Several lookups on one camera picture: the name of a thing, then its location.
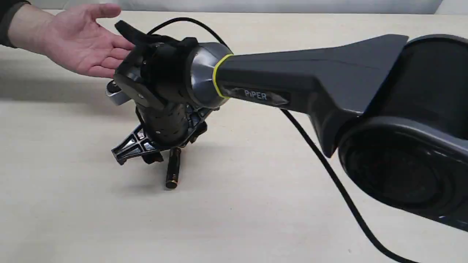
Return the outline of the forearm with dark sleeve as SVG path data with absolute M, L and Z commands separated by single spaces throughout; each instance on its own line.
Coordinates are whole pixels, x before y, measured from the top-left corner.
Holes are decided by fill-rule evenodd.
M 45 30 L 54 17 L 51 13 L 27 0 L 2 0 L 0 15 L 2 46 L 45 54 Z

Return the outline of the dark grey Piper robot arm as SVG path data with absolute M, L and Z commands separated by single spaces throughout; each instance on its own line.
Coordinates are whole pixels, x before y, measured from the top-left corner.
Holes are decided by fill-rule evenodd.
M 120 165 L 170 151 L 169 188 L 180 149 L 207 130 L 229 99 L 309 116 L 321 151 L 338 151 L 362 191 L 391 207 L 467 231 L 467 39 L 386 34 L 322 49 L 234 55 L 217 42 L 143 33 L 123 20 L 135 48 L 107 96 L 133 100 L 139 126 L 112 152 Z

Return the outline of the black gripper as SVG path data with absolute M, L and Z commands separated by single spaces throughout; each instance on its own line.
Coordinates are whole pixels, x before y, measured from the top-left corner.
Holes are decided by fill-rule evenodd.
M 170 103 L 163 111 L 156 111 L 137 103 L 139 125 L 112 149 L 112 154 L 120 165 L 136 157 L 147 164 L 162 163 L 162 152 L 194 143 L 208 129 L 206 118 L 219 109 Z

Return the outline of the open bare human hand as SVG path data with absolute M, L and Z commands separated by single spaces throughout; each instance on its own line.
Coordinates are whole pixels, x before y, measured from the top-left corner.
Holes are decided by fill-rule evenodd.
M 45 25 L 40 53 L 79 75 L 112 78 L 134 44 L 97 20 L 120 13 L 119 5 L 104 3 L 80 5 L 54 15 Z

